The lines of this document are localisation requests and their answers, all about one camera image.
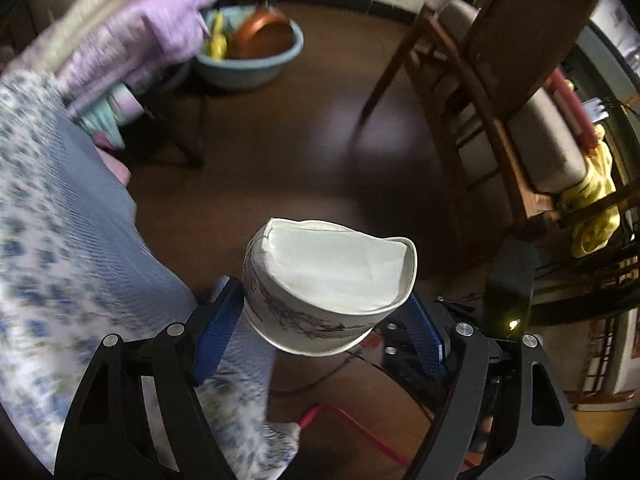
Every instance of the copper pot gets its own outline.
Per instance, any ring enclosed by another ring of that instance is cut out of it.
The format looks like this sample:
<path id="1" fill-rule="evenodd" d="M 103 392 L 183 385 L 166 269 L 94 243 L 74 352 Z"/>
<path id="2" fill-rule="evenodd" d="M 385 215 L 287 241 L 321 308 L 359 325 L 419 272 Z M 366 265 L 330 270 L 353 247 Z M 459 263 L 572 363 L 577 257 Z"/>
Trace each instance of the copper pot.
<path id="1" fill-rule="evenodd" d="M 236 30 L 227 57 L 261 59 L 277 56 L 289 50 L 294 41 L 288 17 L 277 9 L 260 7 Z"/>

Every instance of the purple cloth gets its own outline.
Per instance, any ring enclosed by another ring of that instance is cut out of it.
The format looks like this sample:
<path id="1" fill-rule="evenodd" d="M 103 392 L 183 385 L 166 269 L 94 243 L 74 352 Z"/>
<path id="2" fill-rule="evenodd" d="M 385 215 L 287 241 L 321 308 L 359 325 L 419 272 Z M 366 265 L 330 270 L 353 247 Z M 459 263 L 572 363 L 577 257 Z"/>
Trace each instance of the purple cloth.
<path id="1" fill-rule="evenodd" d="M 58 73 L 58 90 L 72 118 L 119 82 L 144 86 L 157 70 L 195 56 L 209 34 L 199 9 L 216 0 L 136 0 L 95 28 Z M 57 23 L 7 67 L 29 68 Z"/>

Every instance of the silver bolt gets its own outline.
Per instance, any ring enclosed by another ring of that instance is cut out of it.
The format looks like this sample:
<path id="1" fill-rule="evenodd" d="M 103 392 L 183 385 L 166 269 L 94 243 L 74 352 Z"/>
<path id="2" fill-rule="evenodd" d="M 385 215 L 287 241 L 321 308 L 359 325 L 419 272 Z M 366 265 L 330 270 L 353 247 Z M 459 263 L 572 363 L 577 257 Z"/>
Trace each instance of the silver bolt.
<path id="1" fill-rule="evenodd" d="M 105 346 L 116 346 L 118 343 L 118 336 L 115 334 L 109 334 L 102 340 L 102 344 Z"/>
<path id="2" fill-rule="evenodd" d="M 456 332 L 458 332 L 460 335 L 463 335 L 464 337 L 469 337 L 473 334 L 474 328 L 469 325 L 469 323 L 458 323 L 456 325 Z"/>
<path id="3" fill-rule="evenodd" d="M 182 323 L 174 323 L 167 327 L 166 332 L 168 335 L 176 337 L 184 332 L 184 325 Z"/>
<path id="4" fill-rule="evenodd" d="M 531 334 L 525 334 L 524 336 L 522 336 L 522 342 L 529 348 L 535 348 L 536 346 L 538 346 L 538 340 Z"/>

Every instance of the black baseboard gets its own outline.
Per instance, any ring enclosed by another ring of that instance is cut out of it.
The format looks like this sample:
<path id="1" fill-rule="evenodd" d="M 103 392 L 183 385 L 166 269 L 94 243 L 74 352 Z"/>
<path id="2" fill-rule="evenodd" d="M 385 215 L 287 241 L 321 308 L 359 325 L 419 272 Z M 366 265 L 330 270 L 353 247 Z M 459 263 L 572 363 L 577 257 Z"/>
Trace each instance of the black baseboard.
<path id="1" fill-rule="evenodd" d="M 295 2 L 300 4 L 315 4 L 341 9 L 354 10 L 363 14 L 371 14 L 400 23 L 413 23 L 415 13 L 400 7 L 395 7 L 375 0 L 276 0 L 277 2 Z"/>

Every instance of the crushed paper cup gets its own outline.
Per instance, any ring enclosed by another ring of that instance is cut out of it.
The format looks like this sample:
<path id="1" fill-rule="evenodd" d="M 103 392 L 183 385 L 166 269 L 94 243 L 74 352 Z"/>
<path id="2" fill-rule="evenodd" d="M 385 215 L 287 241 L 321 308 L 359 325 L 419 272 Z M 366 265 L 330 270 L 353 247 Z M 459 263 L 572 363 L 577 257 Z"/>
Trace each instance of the crushed paper cup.
<path id="1" fill-rule="evenodd" d="M 375 238 L 318 220 L 273 218 L 244 256 L 244 312 L 277 348 L 329 356 L 362 341 L 414 288 L 408 238 Z"/>

